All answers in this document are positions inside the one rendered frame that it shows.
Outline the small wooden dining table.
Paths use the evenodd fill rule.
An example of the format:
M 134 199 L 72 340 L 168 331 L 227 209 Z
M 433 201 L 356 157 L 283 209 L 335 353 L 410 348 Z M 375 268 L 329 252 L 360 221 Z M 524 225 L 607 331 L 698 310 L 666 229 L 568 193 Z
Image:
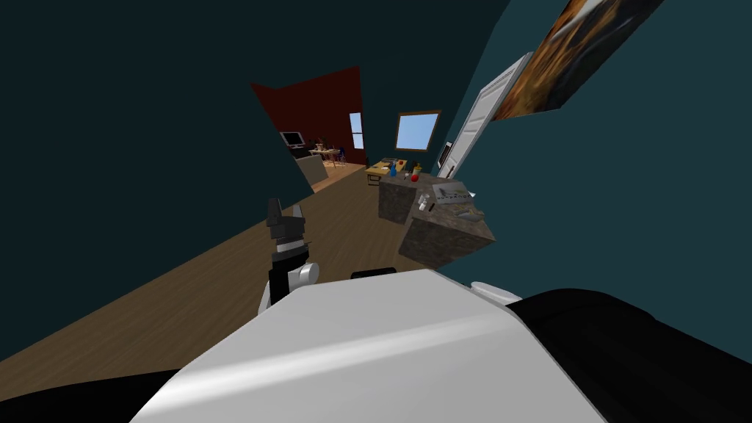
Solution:
M 315 144 L 315 148 L 309 150 L 312 156 L 319 156 L 324 163 L 331 164 L 331 167 L 344 167 L 346 160 L 343 148 L 335 148 L 323 139 Z

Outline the brown stone kitchen counter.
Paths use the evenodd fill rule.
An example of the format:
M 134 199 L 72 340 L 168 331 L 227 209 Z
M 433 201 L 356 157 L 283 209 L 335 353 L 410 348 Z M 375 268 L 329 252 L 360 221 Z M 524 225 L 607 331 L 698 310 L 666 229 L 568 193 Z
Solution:
M 378 217 L 404 225 L 399 254 L 434 270 L 496 241 L 462 182 L 426 173 L 382 178 Z

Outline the yellow table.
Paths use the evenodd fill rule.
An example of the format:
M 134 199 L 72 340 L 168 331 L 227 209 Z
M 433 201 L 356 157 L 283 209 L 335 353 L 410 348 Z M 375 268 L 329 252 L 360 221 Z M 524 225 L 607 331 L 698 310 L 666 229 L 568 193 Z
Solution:
M 378 186 L 383 178 L 395 176 L 410 178 L 421 171 L 422 167 L 417 161 L 385 158 L 367 167 L 365 175 L 369 186 Z

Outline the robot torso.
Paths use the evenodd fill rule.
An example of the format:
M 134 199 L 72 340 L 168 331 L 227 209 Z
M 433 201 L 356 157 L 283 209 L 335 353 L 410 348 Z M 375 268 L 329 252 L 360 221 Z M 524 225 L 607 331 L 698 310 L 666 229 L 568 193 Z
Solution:
M 130 423 L 606 423 L 516 302 L 432 270 L 301 286 Z

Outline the brown framed window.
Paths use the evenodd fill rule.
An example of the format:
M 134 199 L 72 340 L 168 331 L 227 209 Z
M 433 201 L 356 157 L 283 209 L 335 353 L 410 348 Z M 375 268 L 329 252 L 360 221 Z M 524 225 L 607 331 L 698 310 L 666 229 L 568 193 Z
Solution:
M 398 151 L 427 151 L 440 116 L 441 110 L 400 113 L 395 148 Z

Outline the orange brown wall picture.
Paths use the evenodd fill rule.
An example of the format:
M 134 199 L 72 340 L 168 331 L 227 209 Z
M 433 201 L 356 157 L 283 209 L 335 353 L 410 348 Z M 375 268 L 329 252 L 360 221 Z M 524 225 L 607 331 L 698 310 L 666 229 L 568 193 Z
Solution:
M 494 118 L 560 109 L 664 0 L 569 0 Z

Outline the grey sofa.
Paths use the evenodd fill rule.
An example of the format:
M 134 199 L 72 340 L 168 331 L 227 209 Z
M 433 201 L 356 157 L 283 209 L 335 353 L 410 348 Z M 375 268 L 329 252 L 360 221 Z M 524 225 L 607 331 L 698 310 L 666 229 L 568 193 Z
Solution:
M 306 181 L 311 185 L 318 184 L 328 178 L 324 161 L 319 154 L 308 155 L 295 159 Z

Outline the white door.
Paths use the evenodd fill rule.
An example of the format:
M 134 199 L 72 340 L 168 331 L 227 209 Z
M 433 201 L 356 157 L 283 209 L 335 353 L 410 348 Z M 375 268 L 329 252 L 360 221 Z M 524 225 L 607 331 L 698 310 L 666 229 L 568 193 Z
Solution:
M 480 138 L 481 133 L 498 111 L 499 105 L 507 97 L 511 87 L 518 81 L 521 72 L 527 66 L 533 54 L 533 51 L 526 53 L 481 89 L 456 140 L 441 164 L 437 175 L 439 178 L 450 178 L 460 169 L 474 144 Z

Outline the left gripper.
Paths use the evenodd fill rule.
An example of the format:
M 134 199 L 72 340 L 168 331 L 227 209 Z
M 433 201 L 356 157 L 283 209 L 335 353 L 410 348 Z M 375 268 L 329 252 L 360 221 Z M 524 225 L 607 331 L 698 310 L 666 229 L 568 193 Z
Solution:
M 293 205 L 292 216 L 283 216 L 278 198 L 270 198 L 267 207 L 266 226 L 270 230 L 270 238 L 279 242 L 292 242 L 302 239 L 305 233 L 306 219 L 300 204 Z

